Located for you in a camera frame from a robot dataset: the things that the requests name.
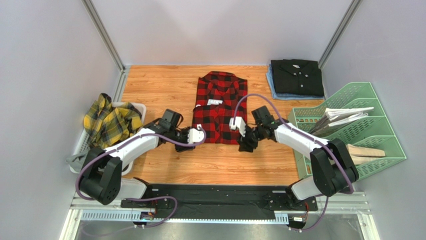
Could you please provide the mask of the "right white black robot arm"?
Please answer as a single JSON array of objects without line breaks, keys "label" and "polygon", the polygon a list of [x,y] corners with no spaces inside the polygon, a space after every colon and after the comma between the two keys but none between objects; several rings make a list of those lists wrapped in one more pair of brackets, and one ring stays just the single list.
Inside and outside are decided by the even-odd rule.
[{"label": "right white black robot arm", "polygon": [[272,140],[291,147],[310,160],[311,176],[289,185],[285,192],[294,203],[311,197],[331,197],[341,191],[351,194],[353,183],[360,175],[345,143],[335,138],[327,140],[300,130],[288,120],[275,119],[262,106],[252,115],[255,126],[250,127],[240,116],[229,121],[231,130],[239,132],[240,152],[253,152],[261,140]]}]

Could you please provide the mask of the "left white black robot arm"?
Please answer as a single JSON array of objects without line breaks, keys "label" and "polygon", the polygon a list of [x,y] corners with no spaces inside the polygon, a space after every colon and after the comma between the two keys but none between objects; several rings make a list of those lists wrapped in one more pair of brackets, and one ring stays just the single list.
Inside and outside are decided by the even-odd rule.
[{"label": "left white black robot arm", "polygon": [[206,132],[199,124],[180,129],[182,118],[167,109],[161,118],[146,124],[134,136],[105,149],[90,149],[75,182],[78,196],[102,205],[115,199],[142,199],[148,184],[141,179],[124,179],[124,167],[165,143],[172,143],[177,152],[183,152],[206,140]]}]

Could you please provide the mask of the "red black plaid shirt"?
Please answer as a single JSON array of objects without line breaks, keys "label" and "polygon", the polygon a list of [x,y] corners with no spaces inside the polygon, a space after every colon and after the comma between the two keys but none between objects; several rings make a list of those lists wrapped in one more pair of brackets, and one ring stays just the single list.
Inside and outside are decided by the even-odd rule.
[{"label": "red black plaid shirt", "polygon": [[206,132],[206,143],[237,145],[239,132],[229,123],[234,113],[247,121],[247,101],[239,101],[248,94],[248,81],[233,73],[211,71],[197,83],[192,127],[198,125]]}]

